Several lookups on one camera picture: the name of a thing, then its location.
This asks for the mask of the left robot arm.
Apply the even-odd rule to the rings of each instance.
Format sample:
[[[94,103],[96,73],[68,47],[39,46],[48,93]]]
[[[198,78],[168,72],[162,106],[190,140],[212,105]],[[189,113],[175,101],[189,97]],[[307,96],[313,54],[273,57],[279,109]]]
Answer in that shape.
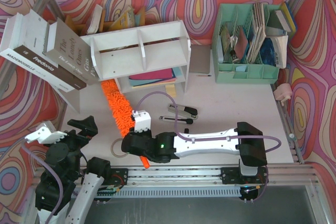
[[[110,162],[93,157],[85,172],[80,169],[81,149],[98,134],[94,117],[71,119],[68,132],[38,130],[48,147],[45,168],[35,190],[35,207],[40,223],[84,223],[100,186],[111,175]]]

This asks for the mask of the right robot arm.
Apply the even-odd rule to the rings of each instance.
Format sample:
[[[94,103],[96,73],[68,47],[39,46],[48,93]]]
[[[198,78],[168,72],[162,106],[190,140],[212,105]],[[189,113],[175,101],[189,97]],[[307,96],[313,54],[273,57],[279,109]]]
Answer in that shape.
[[[267,165],[263,133],[247,122],[206,134],[163,132],[152,136],[150,130],[130,131],[122,140],[121,150],[155,163],[208,153],[235,155],[239,157],[238,167],[243,176],[255,176],[259,167]]]

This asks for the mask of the orange microfiber duster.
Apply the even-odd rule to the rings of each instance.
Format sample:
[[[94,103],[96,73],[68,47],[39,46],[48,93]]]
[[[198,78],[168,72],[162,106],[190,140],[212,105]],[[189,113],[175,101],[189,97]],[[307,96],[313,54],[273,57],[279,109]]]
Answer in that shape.
[[[135,122],[131,119],[132,106],[128,99],[119,91],[113,79],[102,81],[100,84],[117,128],[121,137],[124,138],[130,129],[135,126]]]

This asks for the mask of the clear tape roll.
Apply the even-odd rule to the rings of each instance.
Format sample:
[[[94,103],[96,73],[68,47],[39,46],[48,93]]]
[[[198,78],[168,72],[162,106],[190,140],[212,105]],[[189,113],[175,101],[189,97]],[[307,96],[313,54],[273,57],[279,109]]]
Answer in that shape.
[[[124,158],[126,157],[128,154],[124,153],[121,151],[121,148],[118,147],[118,144],[122,142],[122,138],[118,138],[116,140],[113,141],[113,143],[111,144],[111,154],[116,157],[116,158]]]

